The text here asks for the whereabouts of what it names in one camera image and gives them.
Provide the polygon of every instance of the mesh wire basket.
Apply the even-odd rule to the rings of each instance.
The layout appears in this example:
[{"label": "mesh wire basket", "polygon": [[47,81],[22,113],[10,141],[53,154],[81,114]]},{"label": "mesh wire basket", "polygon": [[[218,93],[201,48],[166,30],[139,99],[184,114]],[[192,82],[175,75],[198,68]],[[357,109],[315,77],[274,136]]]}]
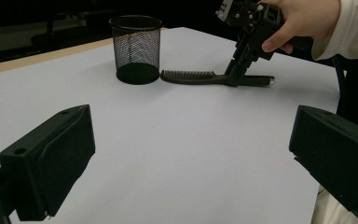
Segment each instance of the mesh wire basket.
[{"label": "mesh wire basket", "polygon": [[117,78],[130,84],[146,84],[159,77],[159,19],[129,15],[109,21],[115,49]]}]

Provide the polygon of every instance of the black hair brush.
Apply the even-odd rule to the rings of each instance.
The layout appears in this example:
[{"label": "black hair brush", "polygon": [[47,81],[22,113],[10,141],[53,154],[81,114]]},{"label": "black hair brush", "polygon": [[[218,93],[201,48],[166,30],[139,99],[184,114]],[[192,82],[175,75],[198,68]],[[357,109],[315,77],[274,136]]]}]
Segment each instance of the black hair brush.
[{"label": "black hair brush", "polygon": [[[185,85],[207,85],[207,84],[229,84],[229,75],[217,76],[214,72],[200,72],[200,71],[174,71],[162,70],[160,73],[162,80],[166,82],[185,84]],[[256,86],[269,87],[275,82],[275,77],[268,76],[243,76],[238,86]]]}]

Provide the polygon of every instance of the white table surface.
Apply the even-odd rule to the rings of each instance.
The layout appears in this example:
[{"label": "white table surface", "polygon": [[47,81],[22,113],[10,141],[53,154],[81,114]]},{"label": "white table surface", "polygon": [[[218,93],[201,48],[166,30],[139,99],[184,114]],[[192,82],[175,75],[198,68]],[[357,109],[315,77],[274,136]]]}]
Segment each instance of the white table surface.
[{"label": "white table surface", "polygon": [[[163,30],[159,69],[223,74],[234,50],[224,38]],[[96,153],[44,222],[310,223],[319,184],[288,146],[298,105],[336,111],[335,70],[276,53],[247,74],[276,83],[129,85],[116,78],[113,45],[1,72],[0,151],[57,112],[90,105]]]}]

